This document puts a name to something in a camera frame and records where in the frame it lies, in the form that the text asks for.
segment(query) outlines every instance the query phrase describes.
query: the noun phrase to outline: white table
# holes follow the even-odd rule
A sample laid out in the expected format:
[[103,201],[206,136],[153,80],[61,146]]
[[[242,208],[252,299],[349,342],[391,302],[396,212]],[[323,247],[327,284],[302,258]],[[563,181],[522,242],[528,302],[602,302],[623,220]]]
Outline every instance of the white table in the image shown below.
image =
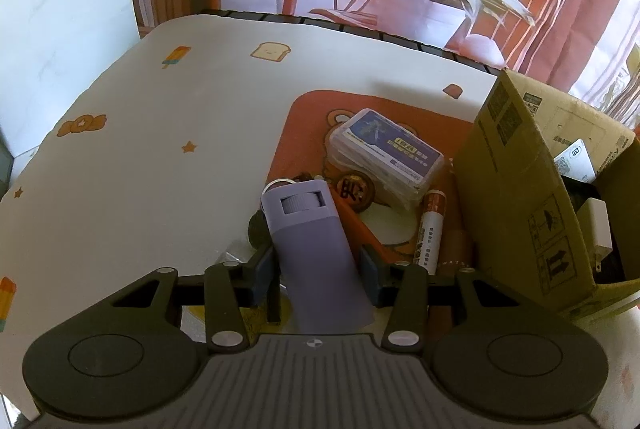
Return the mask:
[[[291,52],[252,58],[262,42]],[[177,46],[192,50],[162,69]],[[244,239],[298,96],[370,94],[471,122],[494,80],[315,26],[215,16],[162,24],[78,98],[0,203],[0,276],[17,283],[0,333],[0,391],[35,417],[21,363],[36,337],[155,268],[201,273]],[[458,100],[442,91],[450,83],[463,88]],[[106,114],[106,125],[56,136],[83,114]],[[197,148],[183,153],[188,141]]]

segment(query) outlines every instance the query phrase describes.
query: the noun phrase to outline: star print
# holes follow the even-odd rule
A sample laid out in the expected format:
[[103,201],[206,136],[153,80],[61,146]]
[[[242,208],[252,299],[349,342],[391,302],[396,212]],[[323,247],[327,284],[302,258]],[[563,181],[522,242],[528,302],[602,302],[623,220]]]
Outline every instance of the star print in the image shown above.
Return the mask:
[[190,141],[188,141],[184,146],[182,146],[182,152],[183,153],[188,153],[191,152],[193,153],[196,150],[197,146]]

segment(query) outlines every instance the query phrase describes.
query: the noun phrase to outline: cardboard box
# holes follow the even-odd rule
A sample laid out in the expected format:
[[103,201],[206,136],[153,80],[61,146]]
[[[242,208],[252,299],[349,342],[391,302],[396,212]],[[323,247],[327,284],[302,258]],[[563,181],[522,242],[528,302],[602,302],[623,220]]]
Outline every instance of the cardboard box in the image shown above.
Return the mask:
[[[625,282],[596,284],[554,157],[583,139]],[[478,266],[543,306],[583,317],[640,290],[640,144],[591,106],[503,71],[454,158]]]

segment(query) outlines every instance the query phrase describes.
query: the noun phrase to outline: qr code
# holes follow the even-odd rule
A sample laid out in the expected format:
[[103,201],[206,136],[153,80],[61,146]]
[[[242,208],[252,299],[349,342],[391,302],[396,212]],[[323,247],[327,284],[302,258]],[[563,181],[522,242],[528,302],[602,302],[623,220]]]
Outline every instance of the qr code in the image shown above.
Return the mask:
[[559,158],[558,160],[556,160],[556,168],[558,169],[558,172],[560,174],[568,174],[570,169],[569,169],[569,164],[567,163],[566,159],[564,158],[564,156],[562,158]]
[[524,94],[522,97],[527,108],[529,108],[529,113],[531,115],[535,115],[538,107],[540,106],[542,99],[536,95],[531,95],[529,93]]
[[511,139],[511,136],[513,136],[513,133],[515,133],[518,126],[521,124],[522,119],[516,110],[515,104],[511,102],[511,105],[502,115],[500,122],[498,122],[498,125],[496,126],[503,146],[507,145],[507,142]]

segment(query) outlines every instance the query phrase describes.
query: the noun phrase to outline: orange marker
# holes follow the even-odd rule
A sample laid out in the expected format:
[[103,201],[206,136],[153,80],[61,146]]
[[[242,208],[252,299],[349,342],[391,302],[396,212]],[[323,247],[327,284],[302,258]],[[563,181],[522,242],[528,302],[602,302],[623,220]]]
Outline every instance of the orange marker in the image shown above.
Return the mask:
[[338,211],[344,234],[347,236],[347,241],[349,242],[349,247],[351,248],[351,253],[356,263],[360,260],[360,247],[367,244],[372,245],[380,257],[387,263],[395,263],[401,259],[392,250],[387,249],[378,241],[375,235],[373,235],[373,232],[364,224],[364,221],[351,209],[346,200],[340,198],[340,195],[335,189],[329,187],[329,190],[334,199],[335,208]]
[[189,50],[191,50],[190,46],[179,46],[178,48],[176,48],[167,56],[164,61],[162,61],[162,64],[164,65],[162,67],[162,70],[164,70],[170,64],[176,64],[180,59],[187,55],[187,52]]
[[0,332],[4,330],[6,318],[9,315],[9,308],[14,300],[15,283],[8,277],[0,281]]

